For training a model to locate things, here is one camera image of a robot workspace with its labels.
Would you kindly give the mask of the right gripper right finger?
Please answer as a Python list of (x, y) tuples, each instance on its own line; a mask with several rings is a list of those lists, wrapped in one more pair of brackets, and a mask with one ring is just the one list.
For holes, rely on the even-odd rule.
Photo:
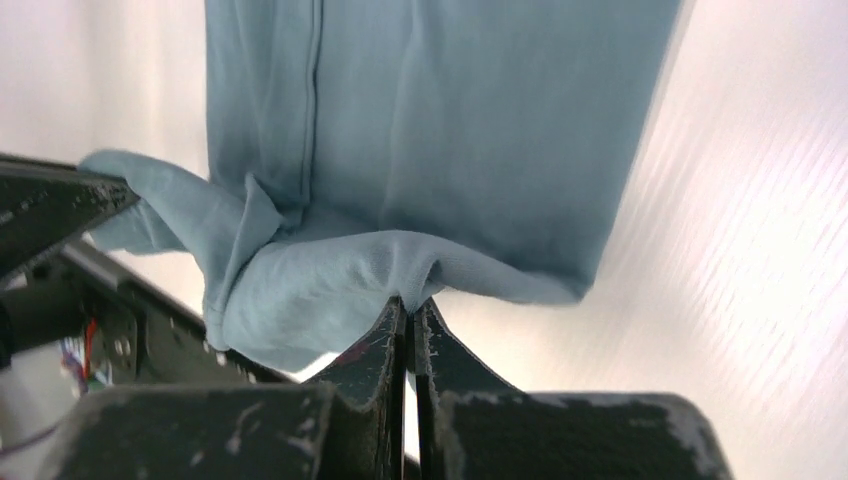
[(709, 421), (670, 393), (525, 392), (446, 326), (411, 318), (426, 479), (730, 479)]

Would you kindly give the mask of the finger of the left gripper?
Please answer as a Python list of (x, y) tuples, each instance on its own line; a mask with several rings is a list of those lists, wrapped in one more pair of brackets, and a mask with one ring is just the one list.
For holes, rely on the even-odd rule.
[(14, 280), (138, 200), (121, 178), (3, 153), (1, 280)]

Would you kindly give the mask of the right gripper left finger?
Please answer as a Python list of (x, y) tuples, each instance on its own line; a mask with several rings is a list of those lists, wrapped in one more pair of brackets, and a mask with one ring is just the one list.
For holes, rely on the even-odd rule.
[(40, 479), (400, 479), (400, 300), (300, 384), (130, 385), (84, 398)]

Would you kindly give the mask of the blue-grey t-shirt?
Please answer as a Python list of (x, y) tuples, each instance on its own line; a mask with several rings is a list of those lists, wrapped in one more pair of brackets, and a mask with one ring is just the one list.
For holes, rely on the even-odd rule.
[(208, 344), (298, 371), (387, 300), (592, 286), (676, 1), (210, 1), (209, 176), (104, 150), (106, 250), (184, 251)]

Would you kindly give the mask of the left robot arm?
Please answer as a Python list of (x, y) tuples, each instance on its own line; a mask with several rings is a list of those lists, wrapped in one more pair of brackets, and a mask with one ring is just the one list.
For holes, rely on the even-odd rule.
[(1, 156), (1, 476), (22, 477), (71, 403), (48, 347), (81, 334), (95, 296), (60, 251), (138, 197), (115, 177)]

